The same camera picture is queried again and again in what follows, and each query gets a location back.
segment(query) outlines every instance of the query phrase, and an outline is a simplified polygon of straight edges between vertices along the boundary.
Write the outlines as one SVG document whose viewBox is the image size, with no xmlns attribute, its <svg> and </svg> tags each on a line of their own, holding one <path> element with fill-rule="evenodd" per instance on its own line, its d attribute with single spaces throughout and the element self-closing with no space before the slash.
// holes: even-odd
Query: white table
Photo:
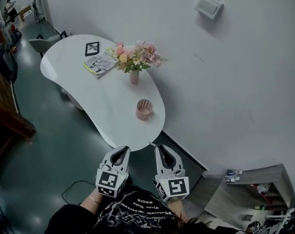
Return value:
<svg viewBox="0 0 295 234">
<path fill-rule="evenodd" d="M 65 38 L 45 53 L 41 72 L 70 94 L 73 103 L 83 108 L 109 145 L 140 150 L 154 141 L 163 128 L 165 108 L 159 91 L 145 70 L 140 72 L 138 85 L 130 83 L 129 74 L 115 69 L 96 79 L 82 65 L 91 58 L 85 56 L 86 43 L 95 41 L 99 41 L 101 52 L 116 46 L 92 35 Z M 136 118 L 140 99 L 153 104 L 153 117 L 146 121 Z"/>
</svg>

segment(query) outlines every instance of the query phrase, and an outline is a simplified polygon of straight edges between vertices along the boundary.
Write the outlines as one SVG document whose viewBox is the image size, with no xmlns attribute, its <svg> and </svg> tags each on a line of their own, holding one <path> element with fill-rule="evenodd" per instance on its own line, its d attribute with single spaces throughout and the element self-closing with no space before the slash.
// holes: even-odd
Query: yellow flower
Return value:
<svg viewBox="0 0 295 234">
<path fill-rule="evenodd" d="M 121 62 L 127 62 L 128 57 L 127 57 L 127 55 L 126 55 L 125 53 L 123 53 L 123 54 L 121 54 L 121 55 L 119 56 L 119 60 L 120 60 Z"/>
</svg>

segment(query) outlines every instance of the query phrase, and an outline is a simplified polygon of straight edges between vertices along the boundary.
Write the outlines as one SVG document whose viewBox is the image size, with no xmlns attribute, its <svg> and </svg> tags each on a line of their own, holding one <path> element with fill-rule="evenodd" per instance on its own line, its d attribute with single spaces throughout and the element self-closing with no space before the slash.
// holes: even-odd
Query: floor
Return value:
<svg viewBox="0 0 295 234">
<path fill-rule="evenodd" d="M 71 104 L 62 88 L 40 72 L 40 54 L 28 40 L 39 34 L 44 38 L 55 35 L 53 27 L 43 21 L 20 31 L 14 88 L 21 114 L 34 124 L 37 133 L 31 143 L 23 141 L 14 146 L 0 167 L 0 205 L 15 233 L 37 234 L 44 232 L 50 217 L 65 204 L 61 194 L 66 188 L 77 180 L 95 182 L 99 163 L 112 148 L 89 117 Z M 165 136 L 160 135 L 155 143 L 171 146 L 180 154 L 193 187 L 203 171 Z M 131 153 L 129 163 L 133 183 L 156 194 L 153 147 Z M 67 201 L 78 204 L 92 189 L 86 183 L 77 184 L 66 195 Z M 186 208 L 191 209 L 192 204 L 186 202 Z"/>
</svg>

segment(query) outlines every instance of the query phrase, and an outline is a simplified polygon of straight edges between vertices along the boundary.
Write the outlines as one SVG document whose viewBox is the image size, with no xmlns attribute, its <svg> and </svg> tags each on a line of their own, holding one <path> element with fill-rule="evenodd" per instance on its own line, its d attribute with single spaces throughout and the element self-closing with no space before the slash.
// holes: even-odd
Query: vase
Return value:
<svg viewBox="0 0 295 234">
<path fill-rule="evenodd" d="M 138 84 L 138 77 L 139 77 L 139 71 L 138 70 L 131 70 L 130 71 L 130 82 L 134 85 Z"/>
</svg>

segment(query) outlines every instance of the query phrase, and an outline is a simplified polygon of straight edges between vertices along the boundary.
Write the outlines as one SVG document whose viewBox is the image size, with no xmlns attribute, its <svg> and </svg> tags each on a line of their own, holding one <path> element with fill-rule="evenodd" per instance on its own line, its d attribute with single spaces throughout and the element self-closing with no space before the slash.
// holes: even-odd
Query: photo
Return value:
<svg viewBox="0 0 295 234">
<path fill-rule="evenodd" d="M 85 56 L 92 56 L 99 53 L 99 42 L 87 43 L 85 46 Z"/>
</svg>

